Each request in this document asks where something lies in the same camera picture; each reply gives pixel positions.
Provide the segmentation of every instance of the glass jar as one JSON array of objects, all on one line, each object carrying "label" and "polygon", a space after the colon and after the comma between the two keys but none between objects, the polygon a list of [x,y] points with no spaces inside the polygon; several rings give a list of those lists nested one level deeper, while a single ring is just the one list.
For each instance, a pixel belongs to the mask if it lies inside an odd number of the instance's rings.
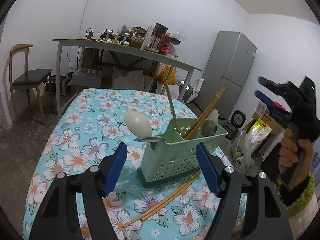
[{"label": "glass jar", "polygon": [[130,47],[140,49],[143,41],[144,41],[144,38],[142,35],[135,34],[130,38]]}]

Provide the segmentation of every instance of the yellow plastic bag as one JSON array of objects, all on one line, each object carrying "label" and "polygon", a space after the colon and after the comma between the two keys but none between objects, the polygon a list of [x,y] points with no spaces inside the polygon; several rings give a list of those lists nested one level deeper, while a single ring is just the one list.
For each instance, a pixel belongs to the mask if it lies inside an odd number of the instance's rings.
[{"label": "yellow plastic bag", "polygon": [[[169,74],[169,70],[170,70],[170,66],[169,66],[169,65],[166,65],[166,66],[164,67],[164,71],[161,71],[161,72],[159,73],[159,75],[157,75],[156,80],[157,80],[161,85],[164,85],[162,76],[165,74],[165,76],[167,77],[168,74]],[[168,80],[168,84],[169,84],[169,85],[175,85],[175,84],[176,84],[176,72],[177,72],[177,69],[174,68],[174,69],[172,70],[172,73],[171,73],[170,78],[169,78],[169,80]]]}]

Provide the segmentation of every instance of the silver refrigerator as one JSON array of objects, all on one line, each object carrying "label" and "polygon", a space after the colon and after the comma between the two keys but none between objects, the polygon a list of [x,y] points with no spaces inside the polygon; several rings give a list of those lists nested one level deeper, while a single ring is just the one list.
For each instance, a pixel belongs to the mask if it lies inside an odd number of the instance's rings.
[{"label": "silver refrigerator", "polygon": [[241,32],[219,32],[204,70],[195,103],[205,110],[216,92],[226,87],[217,103],[219,117],[228,118],[247,80],[257,47]]}]

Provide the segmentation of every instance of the desk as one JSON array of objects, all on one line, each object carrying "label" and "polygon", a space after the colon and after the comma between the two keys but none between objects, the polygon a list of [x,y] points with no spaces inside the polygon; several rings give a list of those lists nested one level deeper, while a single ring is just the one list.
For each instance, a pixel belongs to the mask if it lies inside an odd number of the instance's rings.
[{"label": "desk", "polygon": [[[162,62],[164,64],[171,65],[171,68],[169,70],[169,74],[167,77],[167,80],[169,80],[169,77],[172,73],[172,70],[174,67],[180,68],[183,70],[188,71],[186,80],[184,82],[184,85],[182,87],[181,92],[179,93],[178,100],[181,101],[188,84],[190,83],[190,79],[192,77],[192,74],[194,70],[201,69],[196,68],[194,66],[191,66],[187,63],[184,63],[182,61],[179,61],[174,58],[169,58],[165,55],[157,54],[151,51],[147,51],[144,49],[136,49],[132,48],[126,45],[119,45],[119,44],[112,44],[109,42],[101,42],[101,41],[89,41],[89,40],[81,40],[81,39],[54,39],[53,41],[58,41],[58,52],[57,52],[57,64],[56,64],[56,76],[60,76],[60,63],[61,63],[61,53],[62,53],[62,47],[63,46],[74,46],[74,47],[82,47],[81,56],[80,59],[82,59],[84,48],[93,48],[93,49],[103,49],[103,50],[109,50],[109,51],[115,51],[115,52],[122,52],[125,54],[130,54],[138,57],[143,57],[147,59],[151,59],[157,62]],[[57,110],[58,110],[58,116],[61,117],[61,113],[67,108],[68,104],[76,97],[76,94],[71,97],[71,99],[61,108],[60,105],[60,86],[56,86],[56,98],[57,98]]]}]

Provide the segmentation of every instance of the metal spoon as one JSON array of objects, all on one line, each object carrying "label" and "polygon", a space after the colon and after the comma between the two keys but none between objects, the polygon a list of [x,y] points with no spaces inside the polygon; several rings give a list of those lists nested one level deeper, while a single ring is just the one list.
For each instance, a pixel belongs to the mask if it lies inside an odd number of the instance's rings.
[{"label": "metal spoon", "polygon": [[148,137],[137,137],[134,139],[136,142],[167,142],[166,139],[164,139],[161,136],[148,136]]}]

